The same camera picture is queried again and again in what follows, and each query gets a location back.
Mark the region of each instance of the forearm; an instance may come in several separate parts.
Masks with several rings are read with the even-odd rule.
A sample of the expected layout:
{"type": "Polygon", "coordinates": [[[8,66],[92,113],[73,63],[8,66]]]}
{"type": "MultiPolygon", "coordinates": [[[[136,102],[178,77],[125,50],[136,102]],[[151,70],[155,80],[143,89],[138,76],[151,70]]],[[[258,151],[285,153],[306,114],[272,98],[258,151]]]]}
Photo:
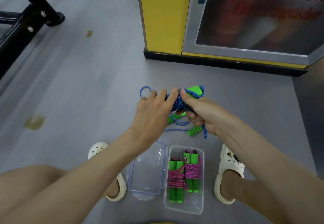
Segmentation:
{"type": "Polygon", "coordinates": [[[1,223],[81,223],[116,176],[136,156],[132,132],[67,173],[1,223]]]}
{"type": "Polygon", "coordinates": [[[293,223],[324,223],[324,183],[242,121],[220,138],[271,193],[293,223]]]}

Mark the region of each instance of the black baseboard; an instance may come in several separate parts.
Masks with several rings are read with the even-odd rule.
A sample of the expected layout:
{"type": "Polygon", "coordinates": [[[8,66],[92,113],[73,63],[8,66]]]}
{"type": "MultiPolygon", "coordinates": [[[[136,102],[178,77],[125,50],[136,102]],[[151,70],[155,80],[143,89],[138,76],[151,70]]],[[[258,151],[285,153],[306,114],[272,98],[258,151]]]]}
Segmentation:
{"type": "Polygon", "coordinates": [[[218,58],[204,58],[204,57],[177,55],[177,54],[164,54],[164,53],[147,51],[147,50],[144,50],[144,56],[146,59],[161,60],[167,62],[205,65],[205,66],[213,66],[213,67],[236,69],[236,70],[247,70],[247,71],[254,71],[254,72],[261,72],[261,73],[268,73],[268,74],[287,75],[293,77],[299,77],[307,73],[307,70],[305,69],[275,66],[275,65],[262,64],[262,63],[224,60],[218,58]]]}

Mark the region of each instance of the black rubber foot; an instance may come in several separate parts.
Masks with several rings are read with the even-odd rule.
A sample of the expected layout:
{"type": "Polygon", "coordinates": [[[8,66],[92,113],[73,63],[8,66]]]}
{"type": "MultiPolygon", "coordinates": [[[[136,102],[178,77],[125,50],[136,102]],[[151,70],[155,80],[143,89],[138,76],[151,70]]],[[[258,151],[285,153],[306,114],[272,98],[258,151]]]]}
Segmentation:
{"type": "Polygon", "coordinates": [[[60,15],[60,19],[59,20],[57,20],[57,21],[46,21],[45,24],[47,26],[52,27],[52,26],[56,26],[56,25],[59,25],[59,24],[63,23],[64,20],[65,20],[64,14],[62,12],[57,12],[57,14],[60,15]]]}

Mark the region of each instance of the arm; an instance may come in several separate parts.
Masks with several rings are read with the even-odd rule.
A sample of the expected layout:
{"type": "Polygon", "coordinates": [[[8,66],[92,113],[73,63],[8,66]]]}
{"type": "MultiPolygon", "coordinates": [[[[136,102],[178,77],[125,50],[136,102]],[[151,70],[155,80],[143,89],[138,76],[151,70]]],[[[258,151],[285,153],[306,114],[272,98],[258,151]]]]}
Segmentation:
{"type": "Polygon", "coordinates": [[[324,223],[324,182],[278,151],[261,135],[222,107],[180,95],[197,115],[187,112],[195,126],[206,125],[245,164],[269,191],[293,223],[324,223]]]}
{"type": "Polygon", "coordinates": [[[81,223],[117,175],[163,133],[178,96],[164,89],[137,104],[132,126],[113,144],[48,186],[1,223],[81,223]]]}

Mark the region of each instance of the foot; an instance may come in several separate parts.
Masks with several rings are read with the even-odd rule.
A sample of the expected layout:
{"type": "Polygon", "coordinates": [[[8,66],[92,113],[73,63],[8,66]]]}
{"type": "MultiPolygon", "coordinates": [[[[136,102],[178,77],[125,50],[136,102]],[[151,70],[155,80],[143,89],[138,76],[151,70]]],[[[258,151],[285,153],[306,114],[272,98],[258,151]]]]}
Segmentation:
{"type": "Polygon", "coordinates": [[[230,184],[235,177],[244,178],[244,164],[223,144],[220,155],[218,174],[215,181],[214,193],[217,199],[224,204],[232,204],[235,201],[231,194],[230,184]]]}
{"type": "MultiPolygon", "coordinates": [[[[108,145],[105,142],[98,142],[94,144],[89,150],[88,159],[101,152],[107,146],[108,145]]],[[[119,173],[117,178],[110,184],[110,186],[104,192],[103,197],[107,197],[110,201],[119,201],[125,196],[126,190],[127,186],[124,177],[121,173],[119,173]]]]}

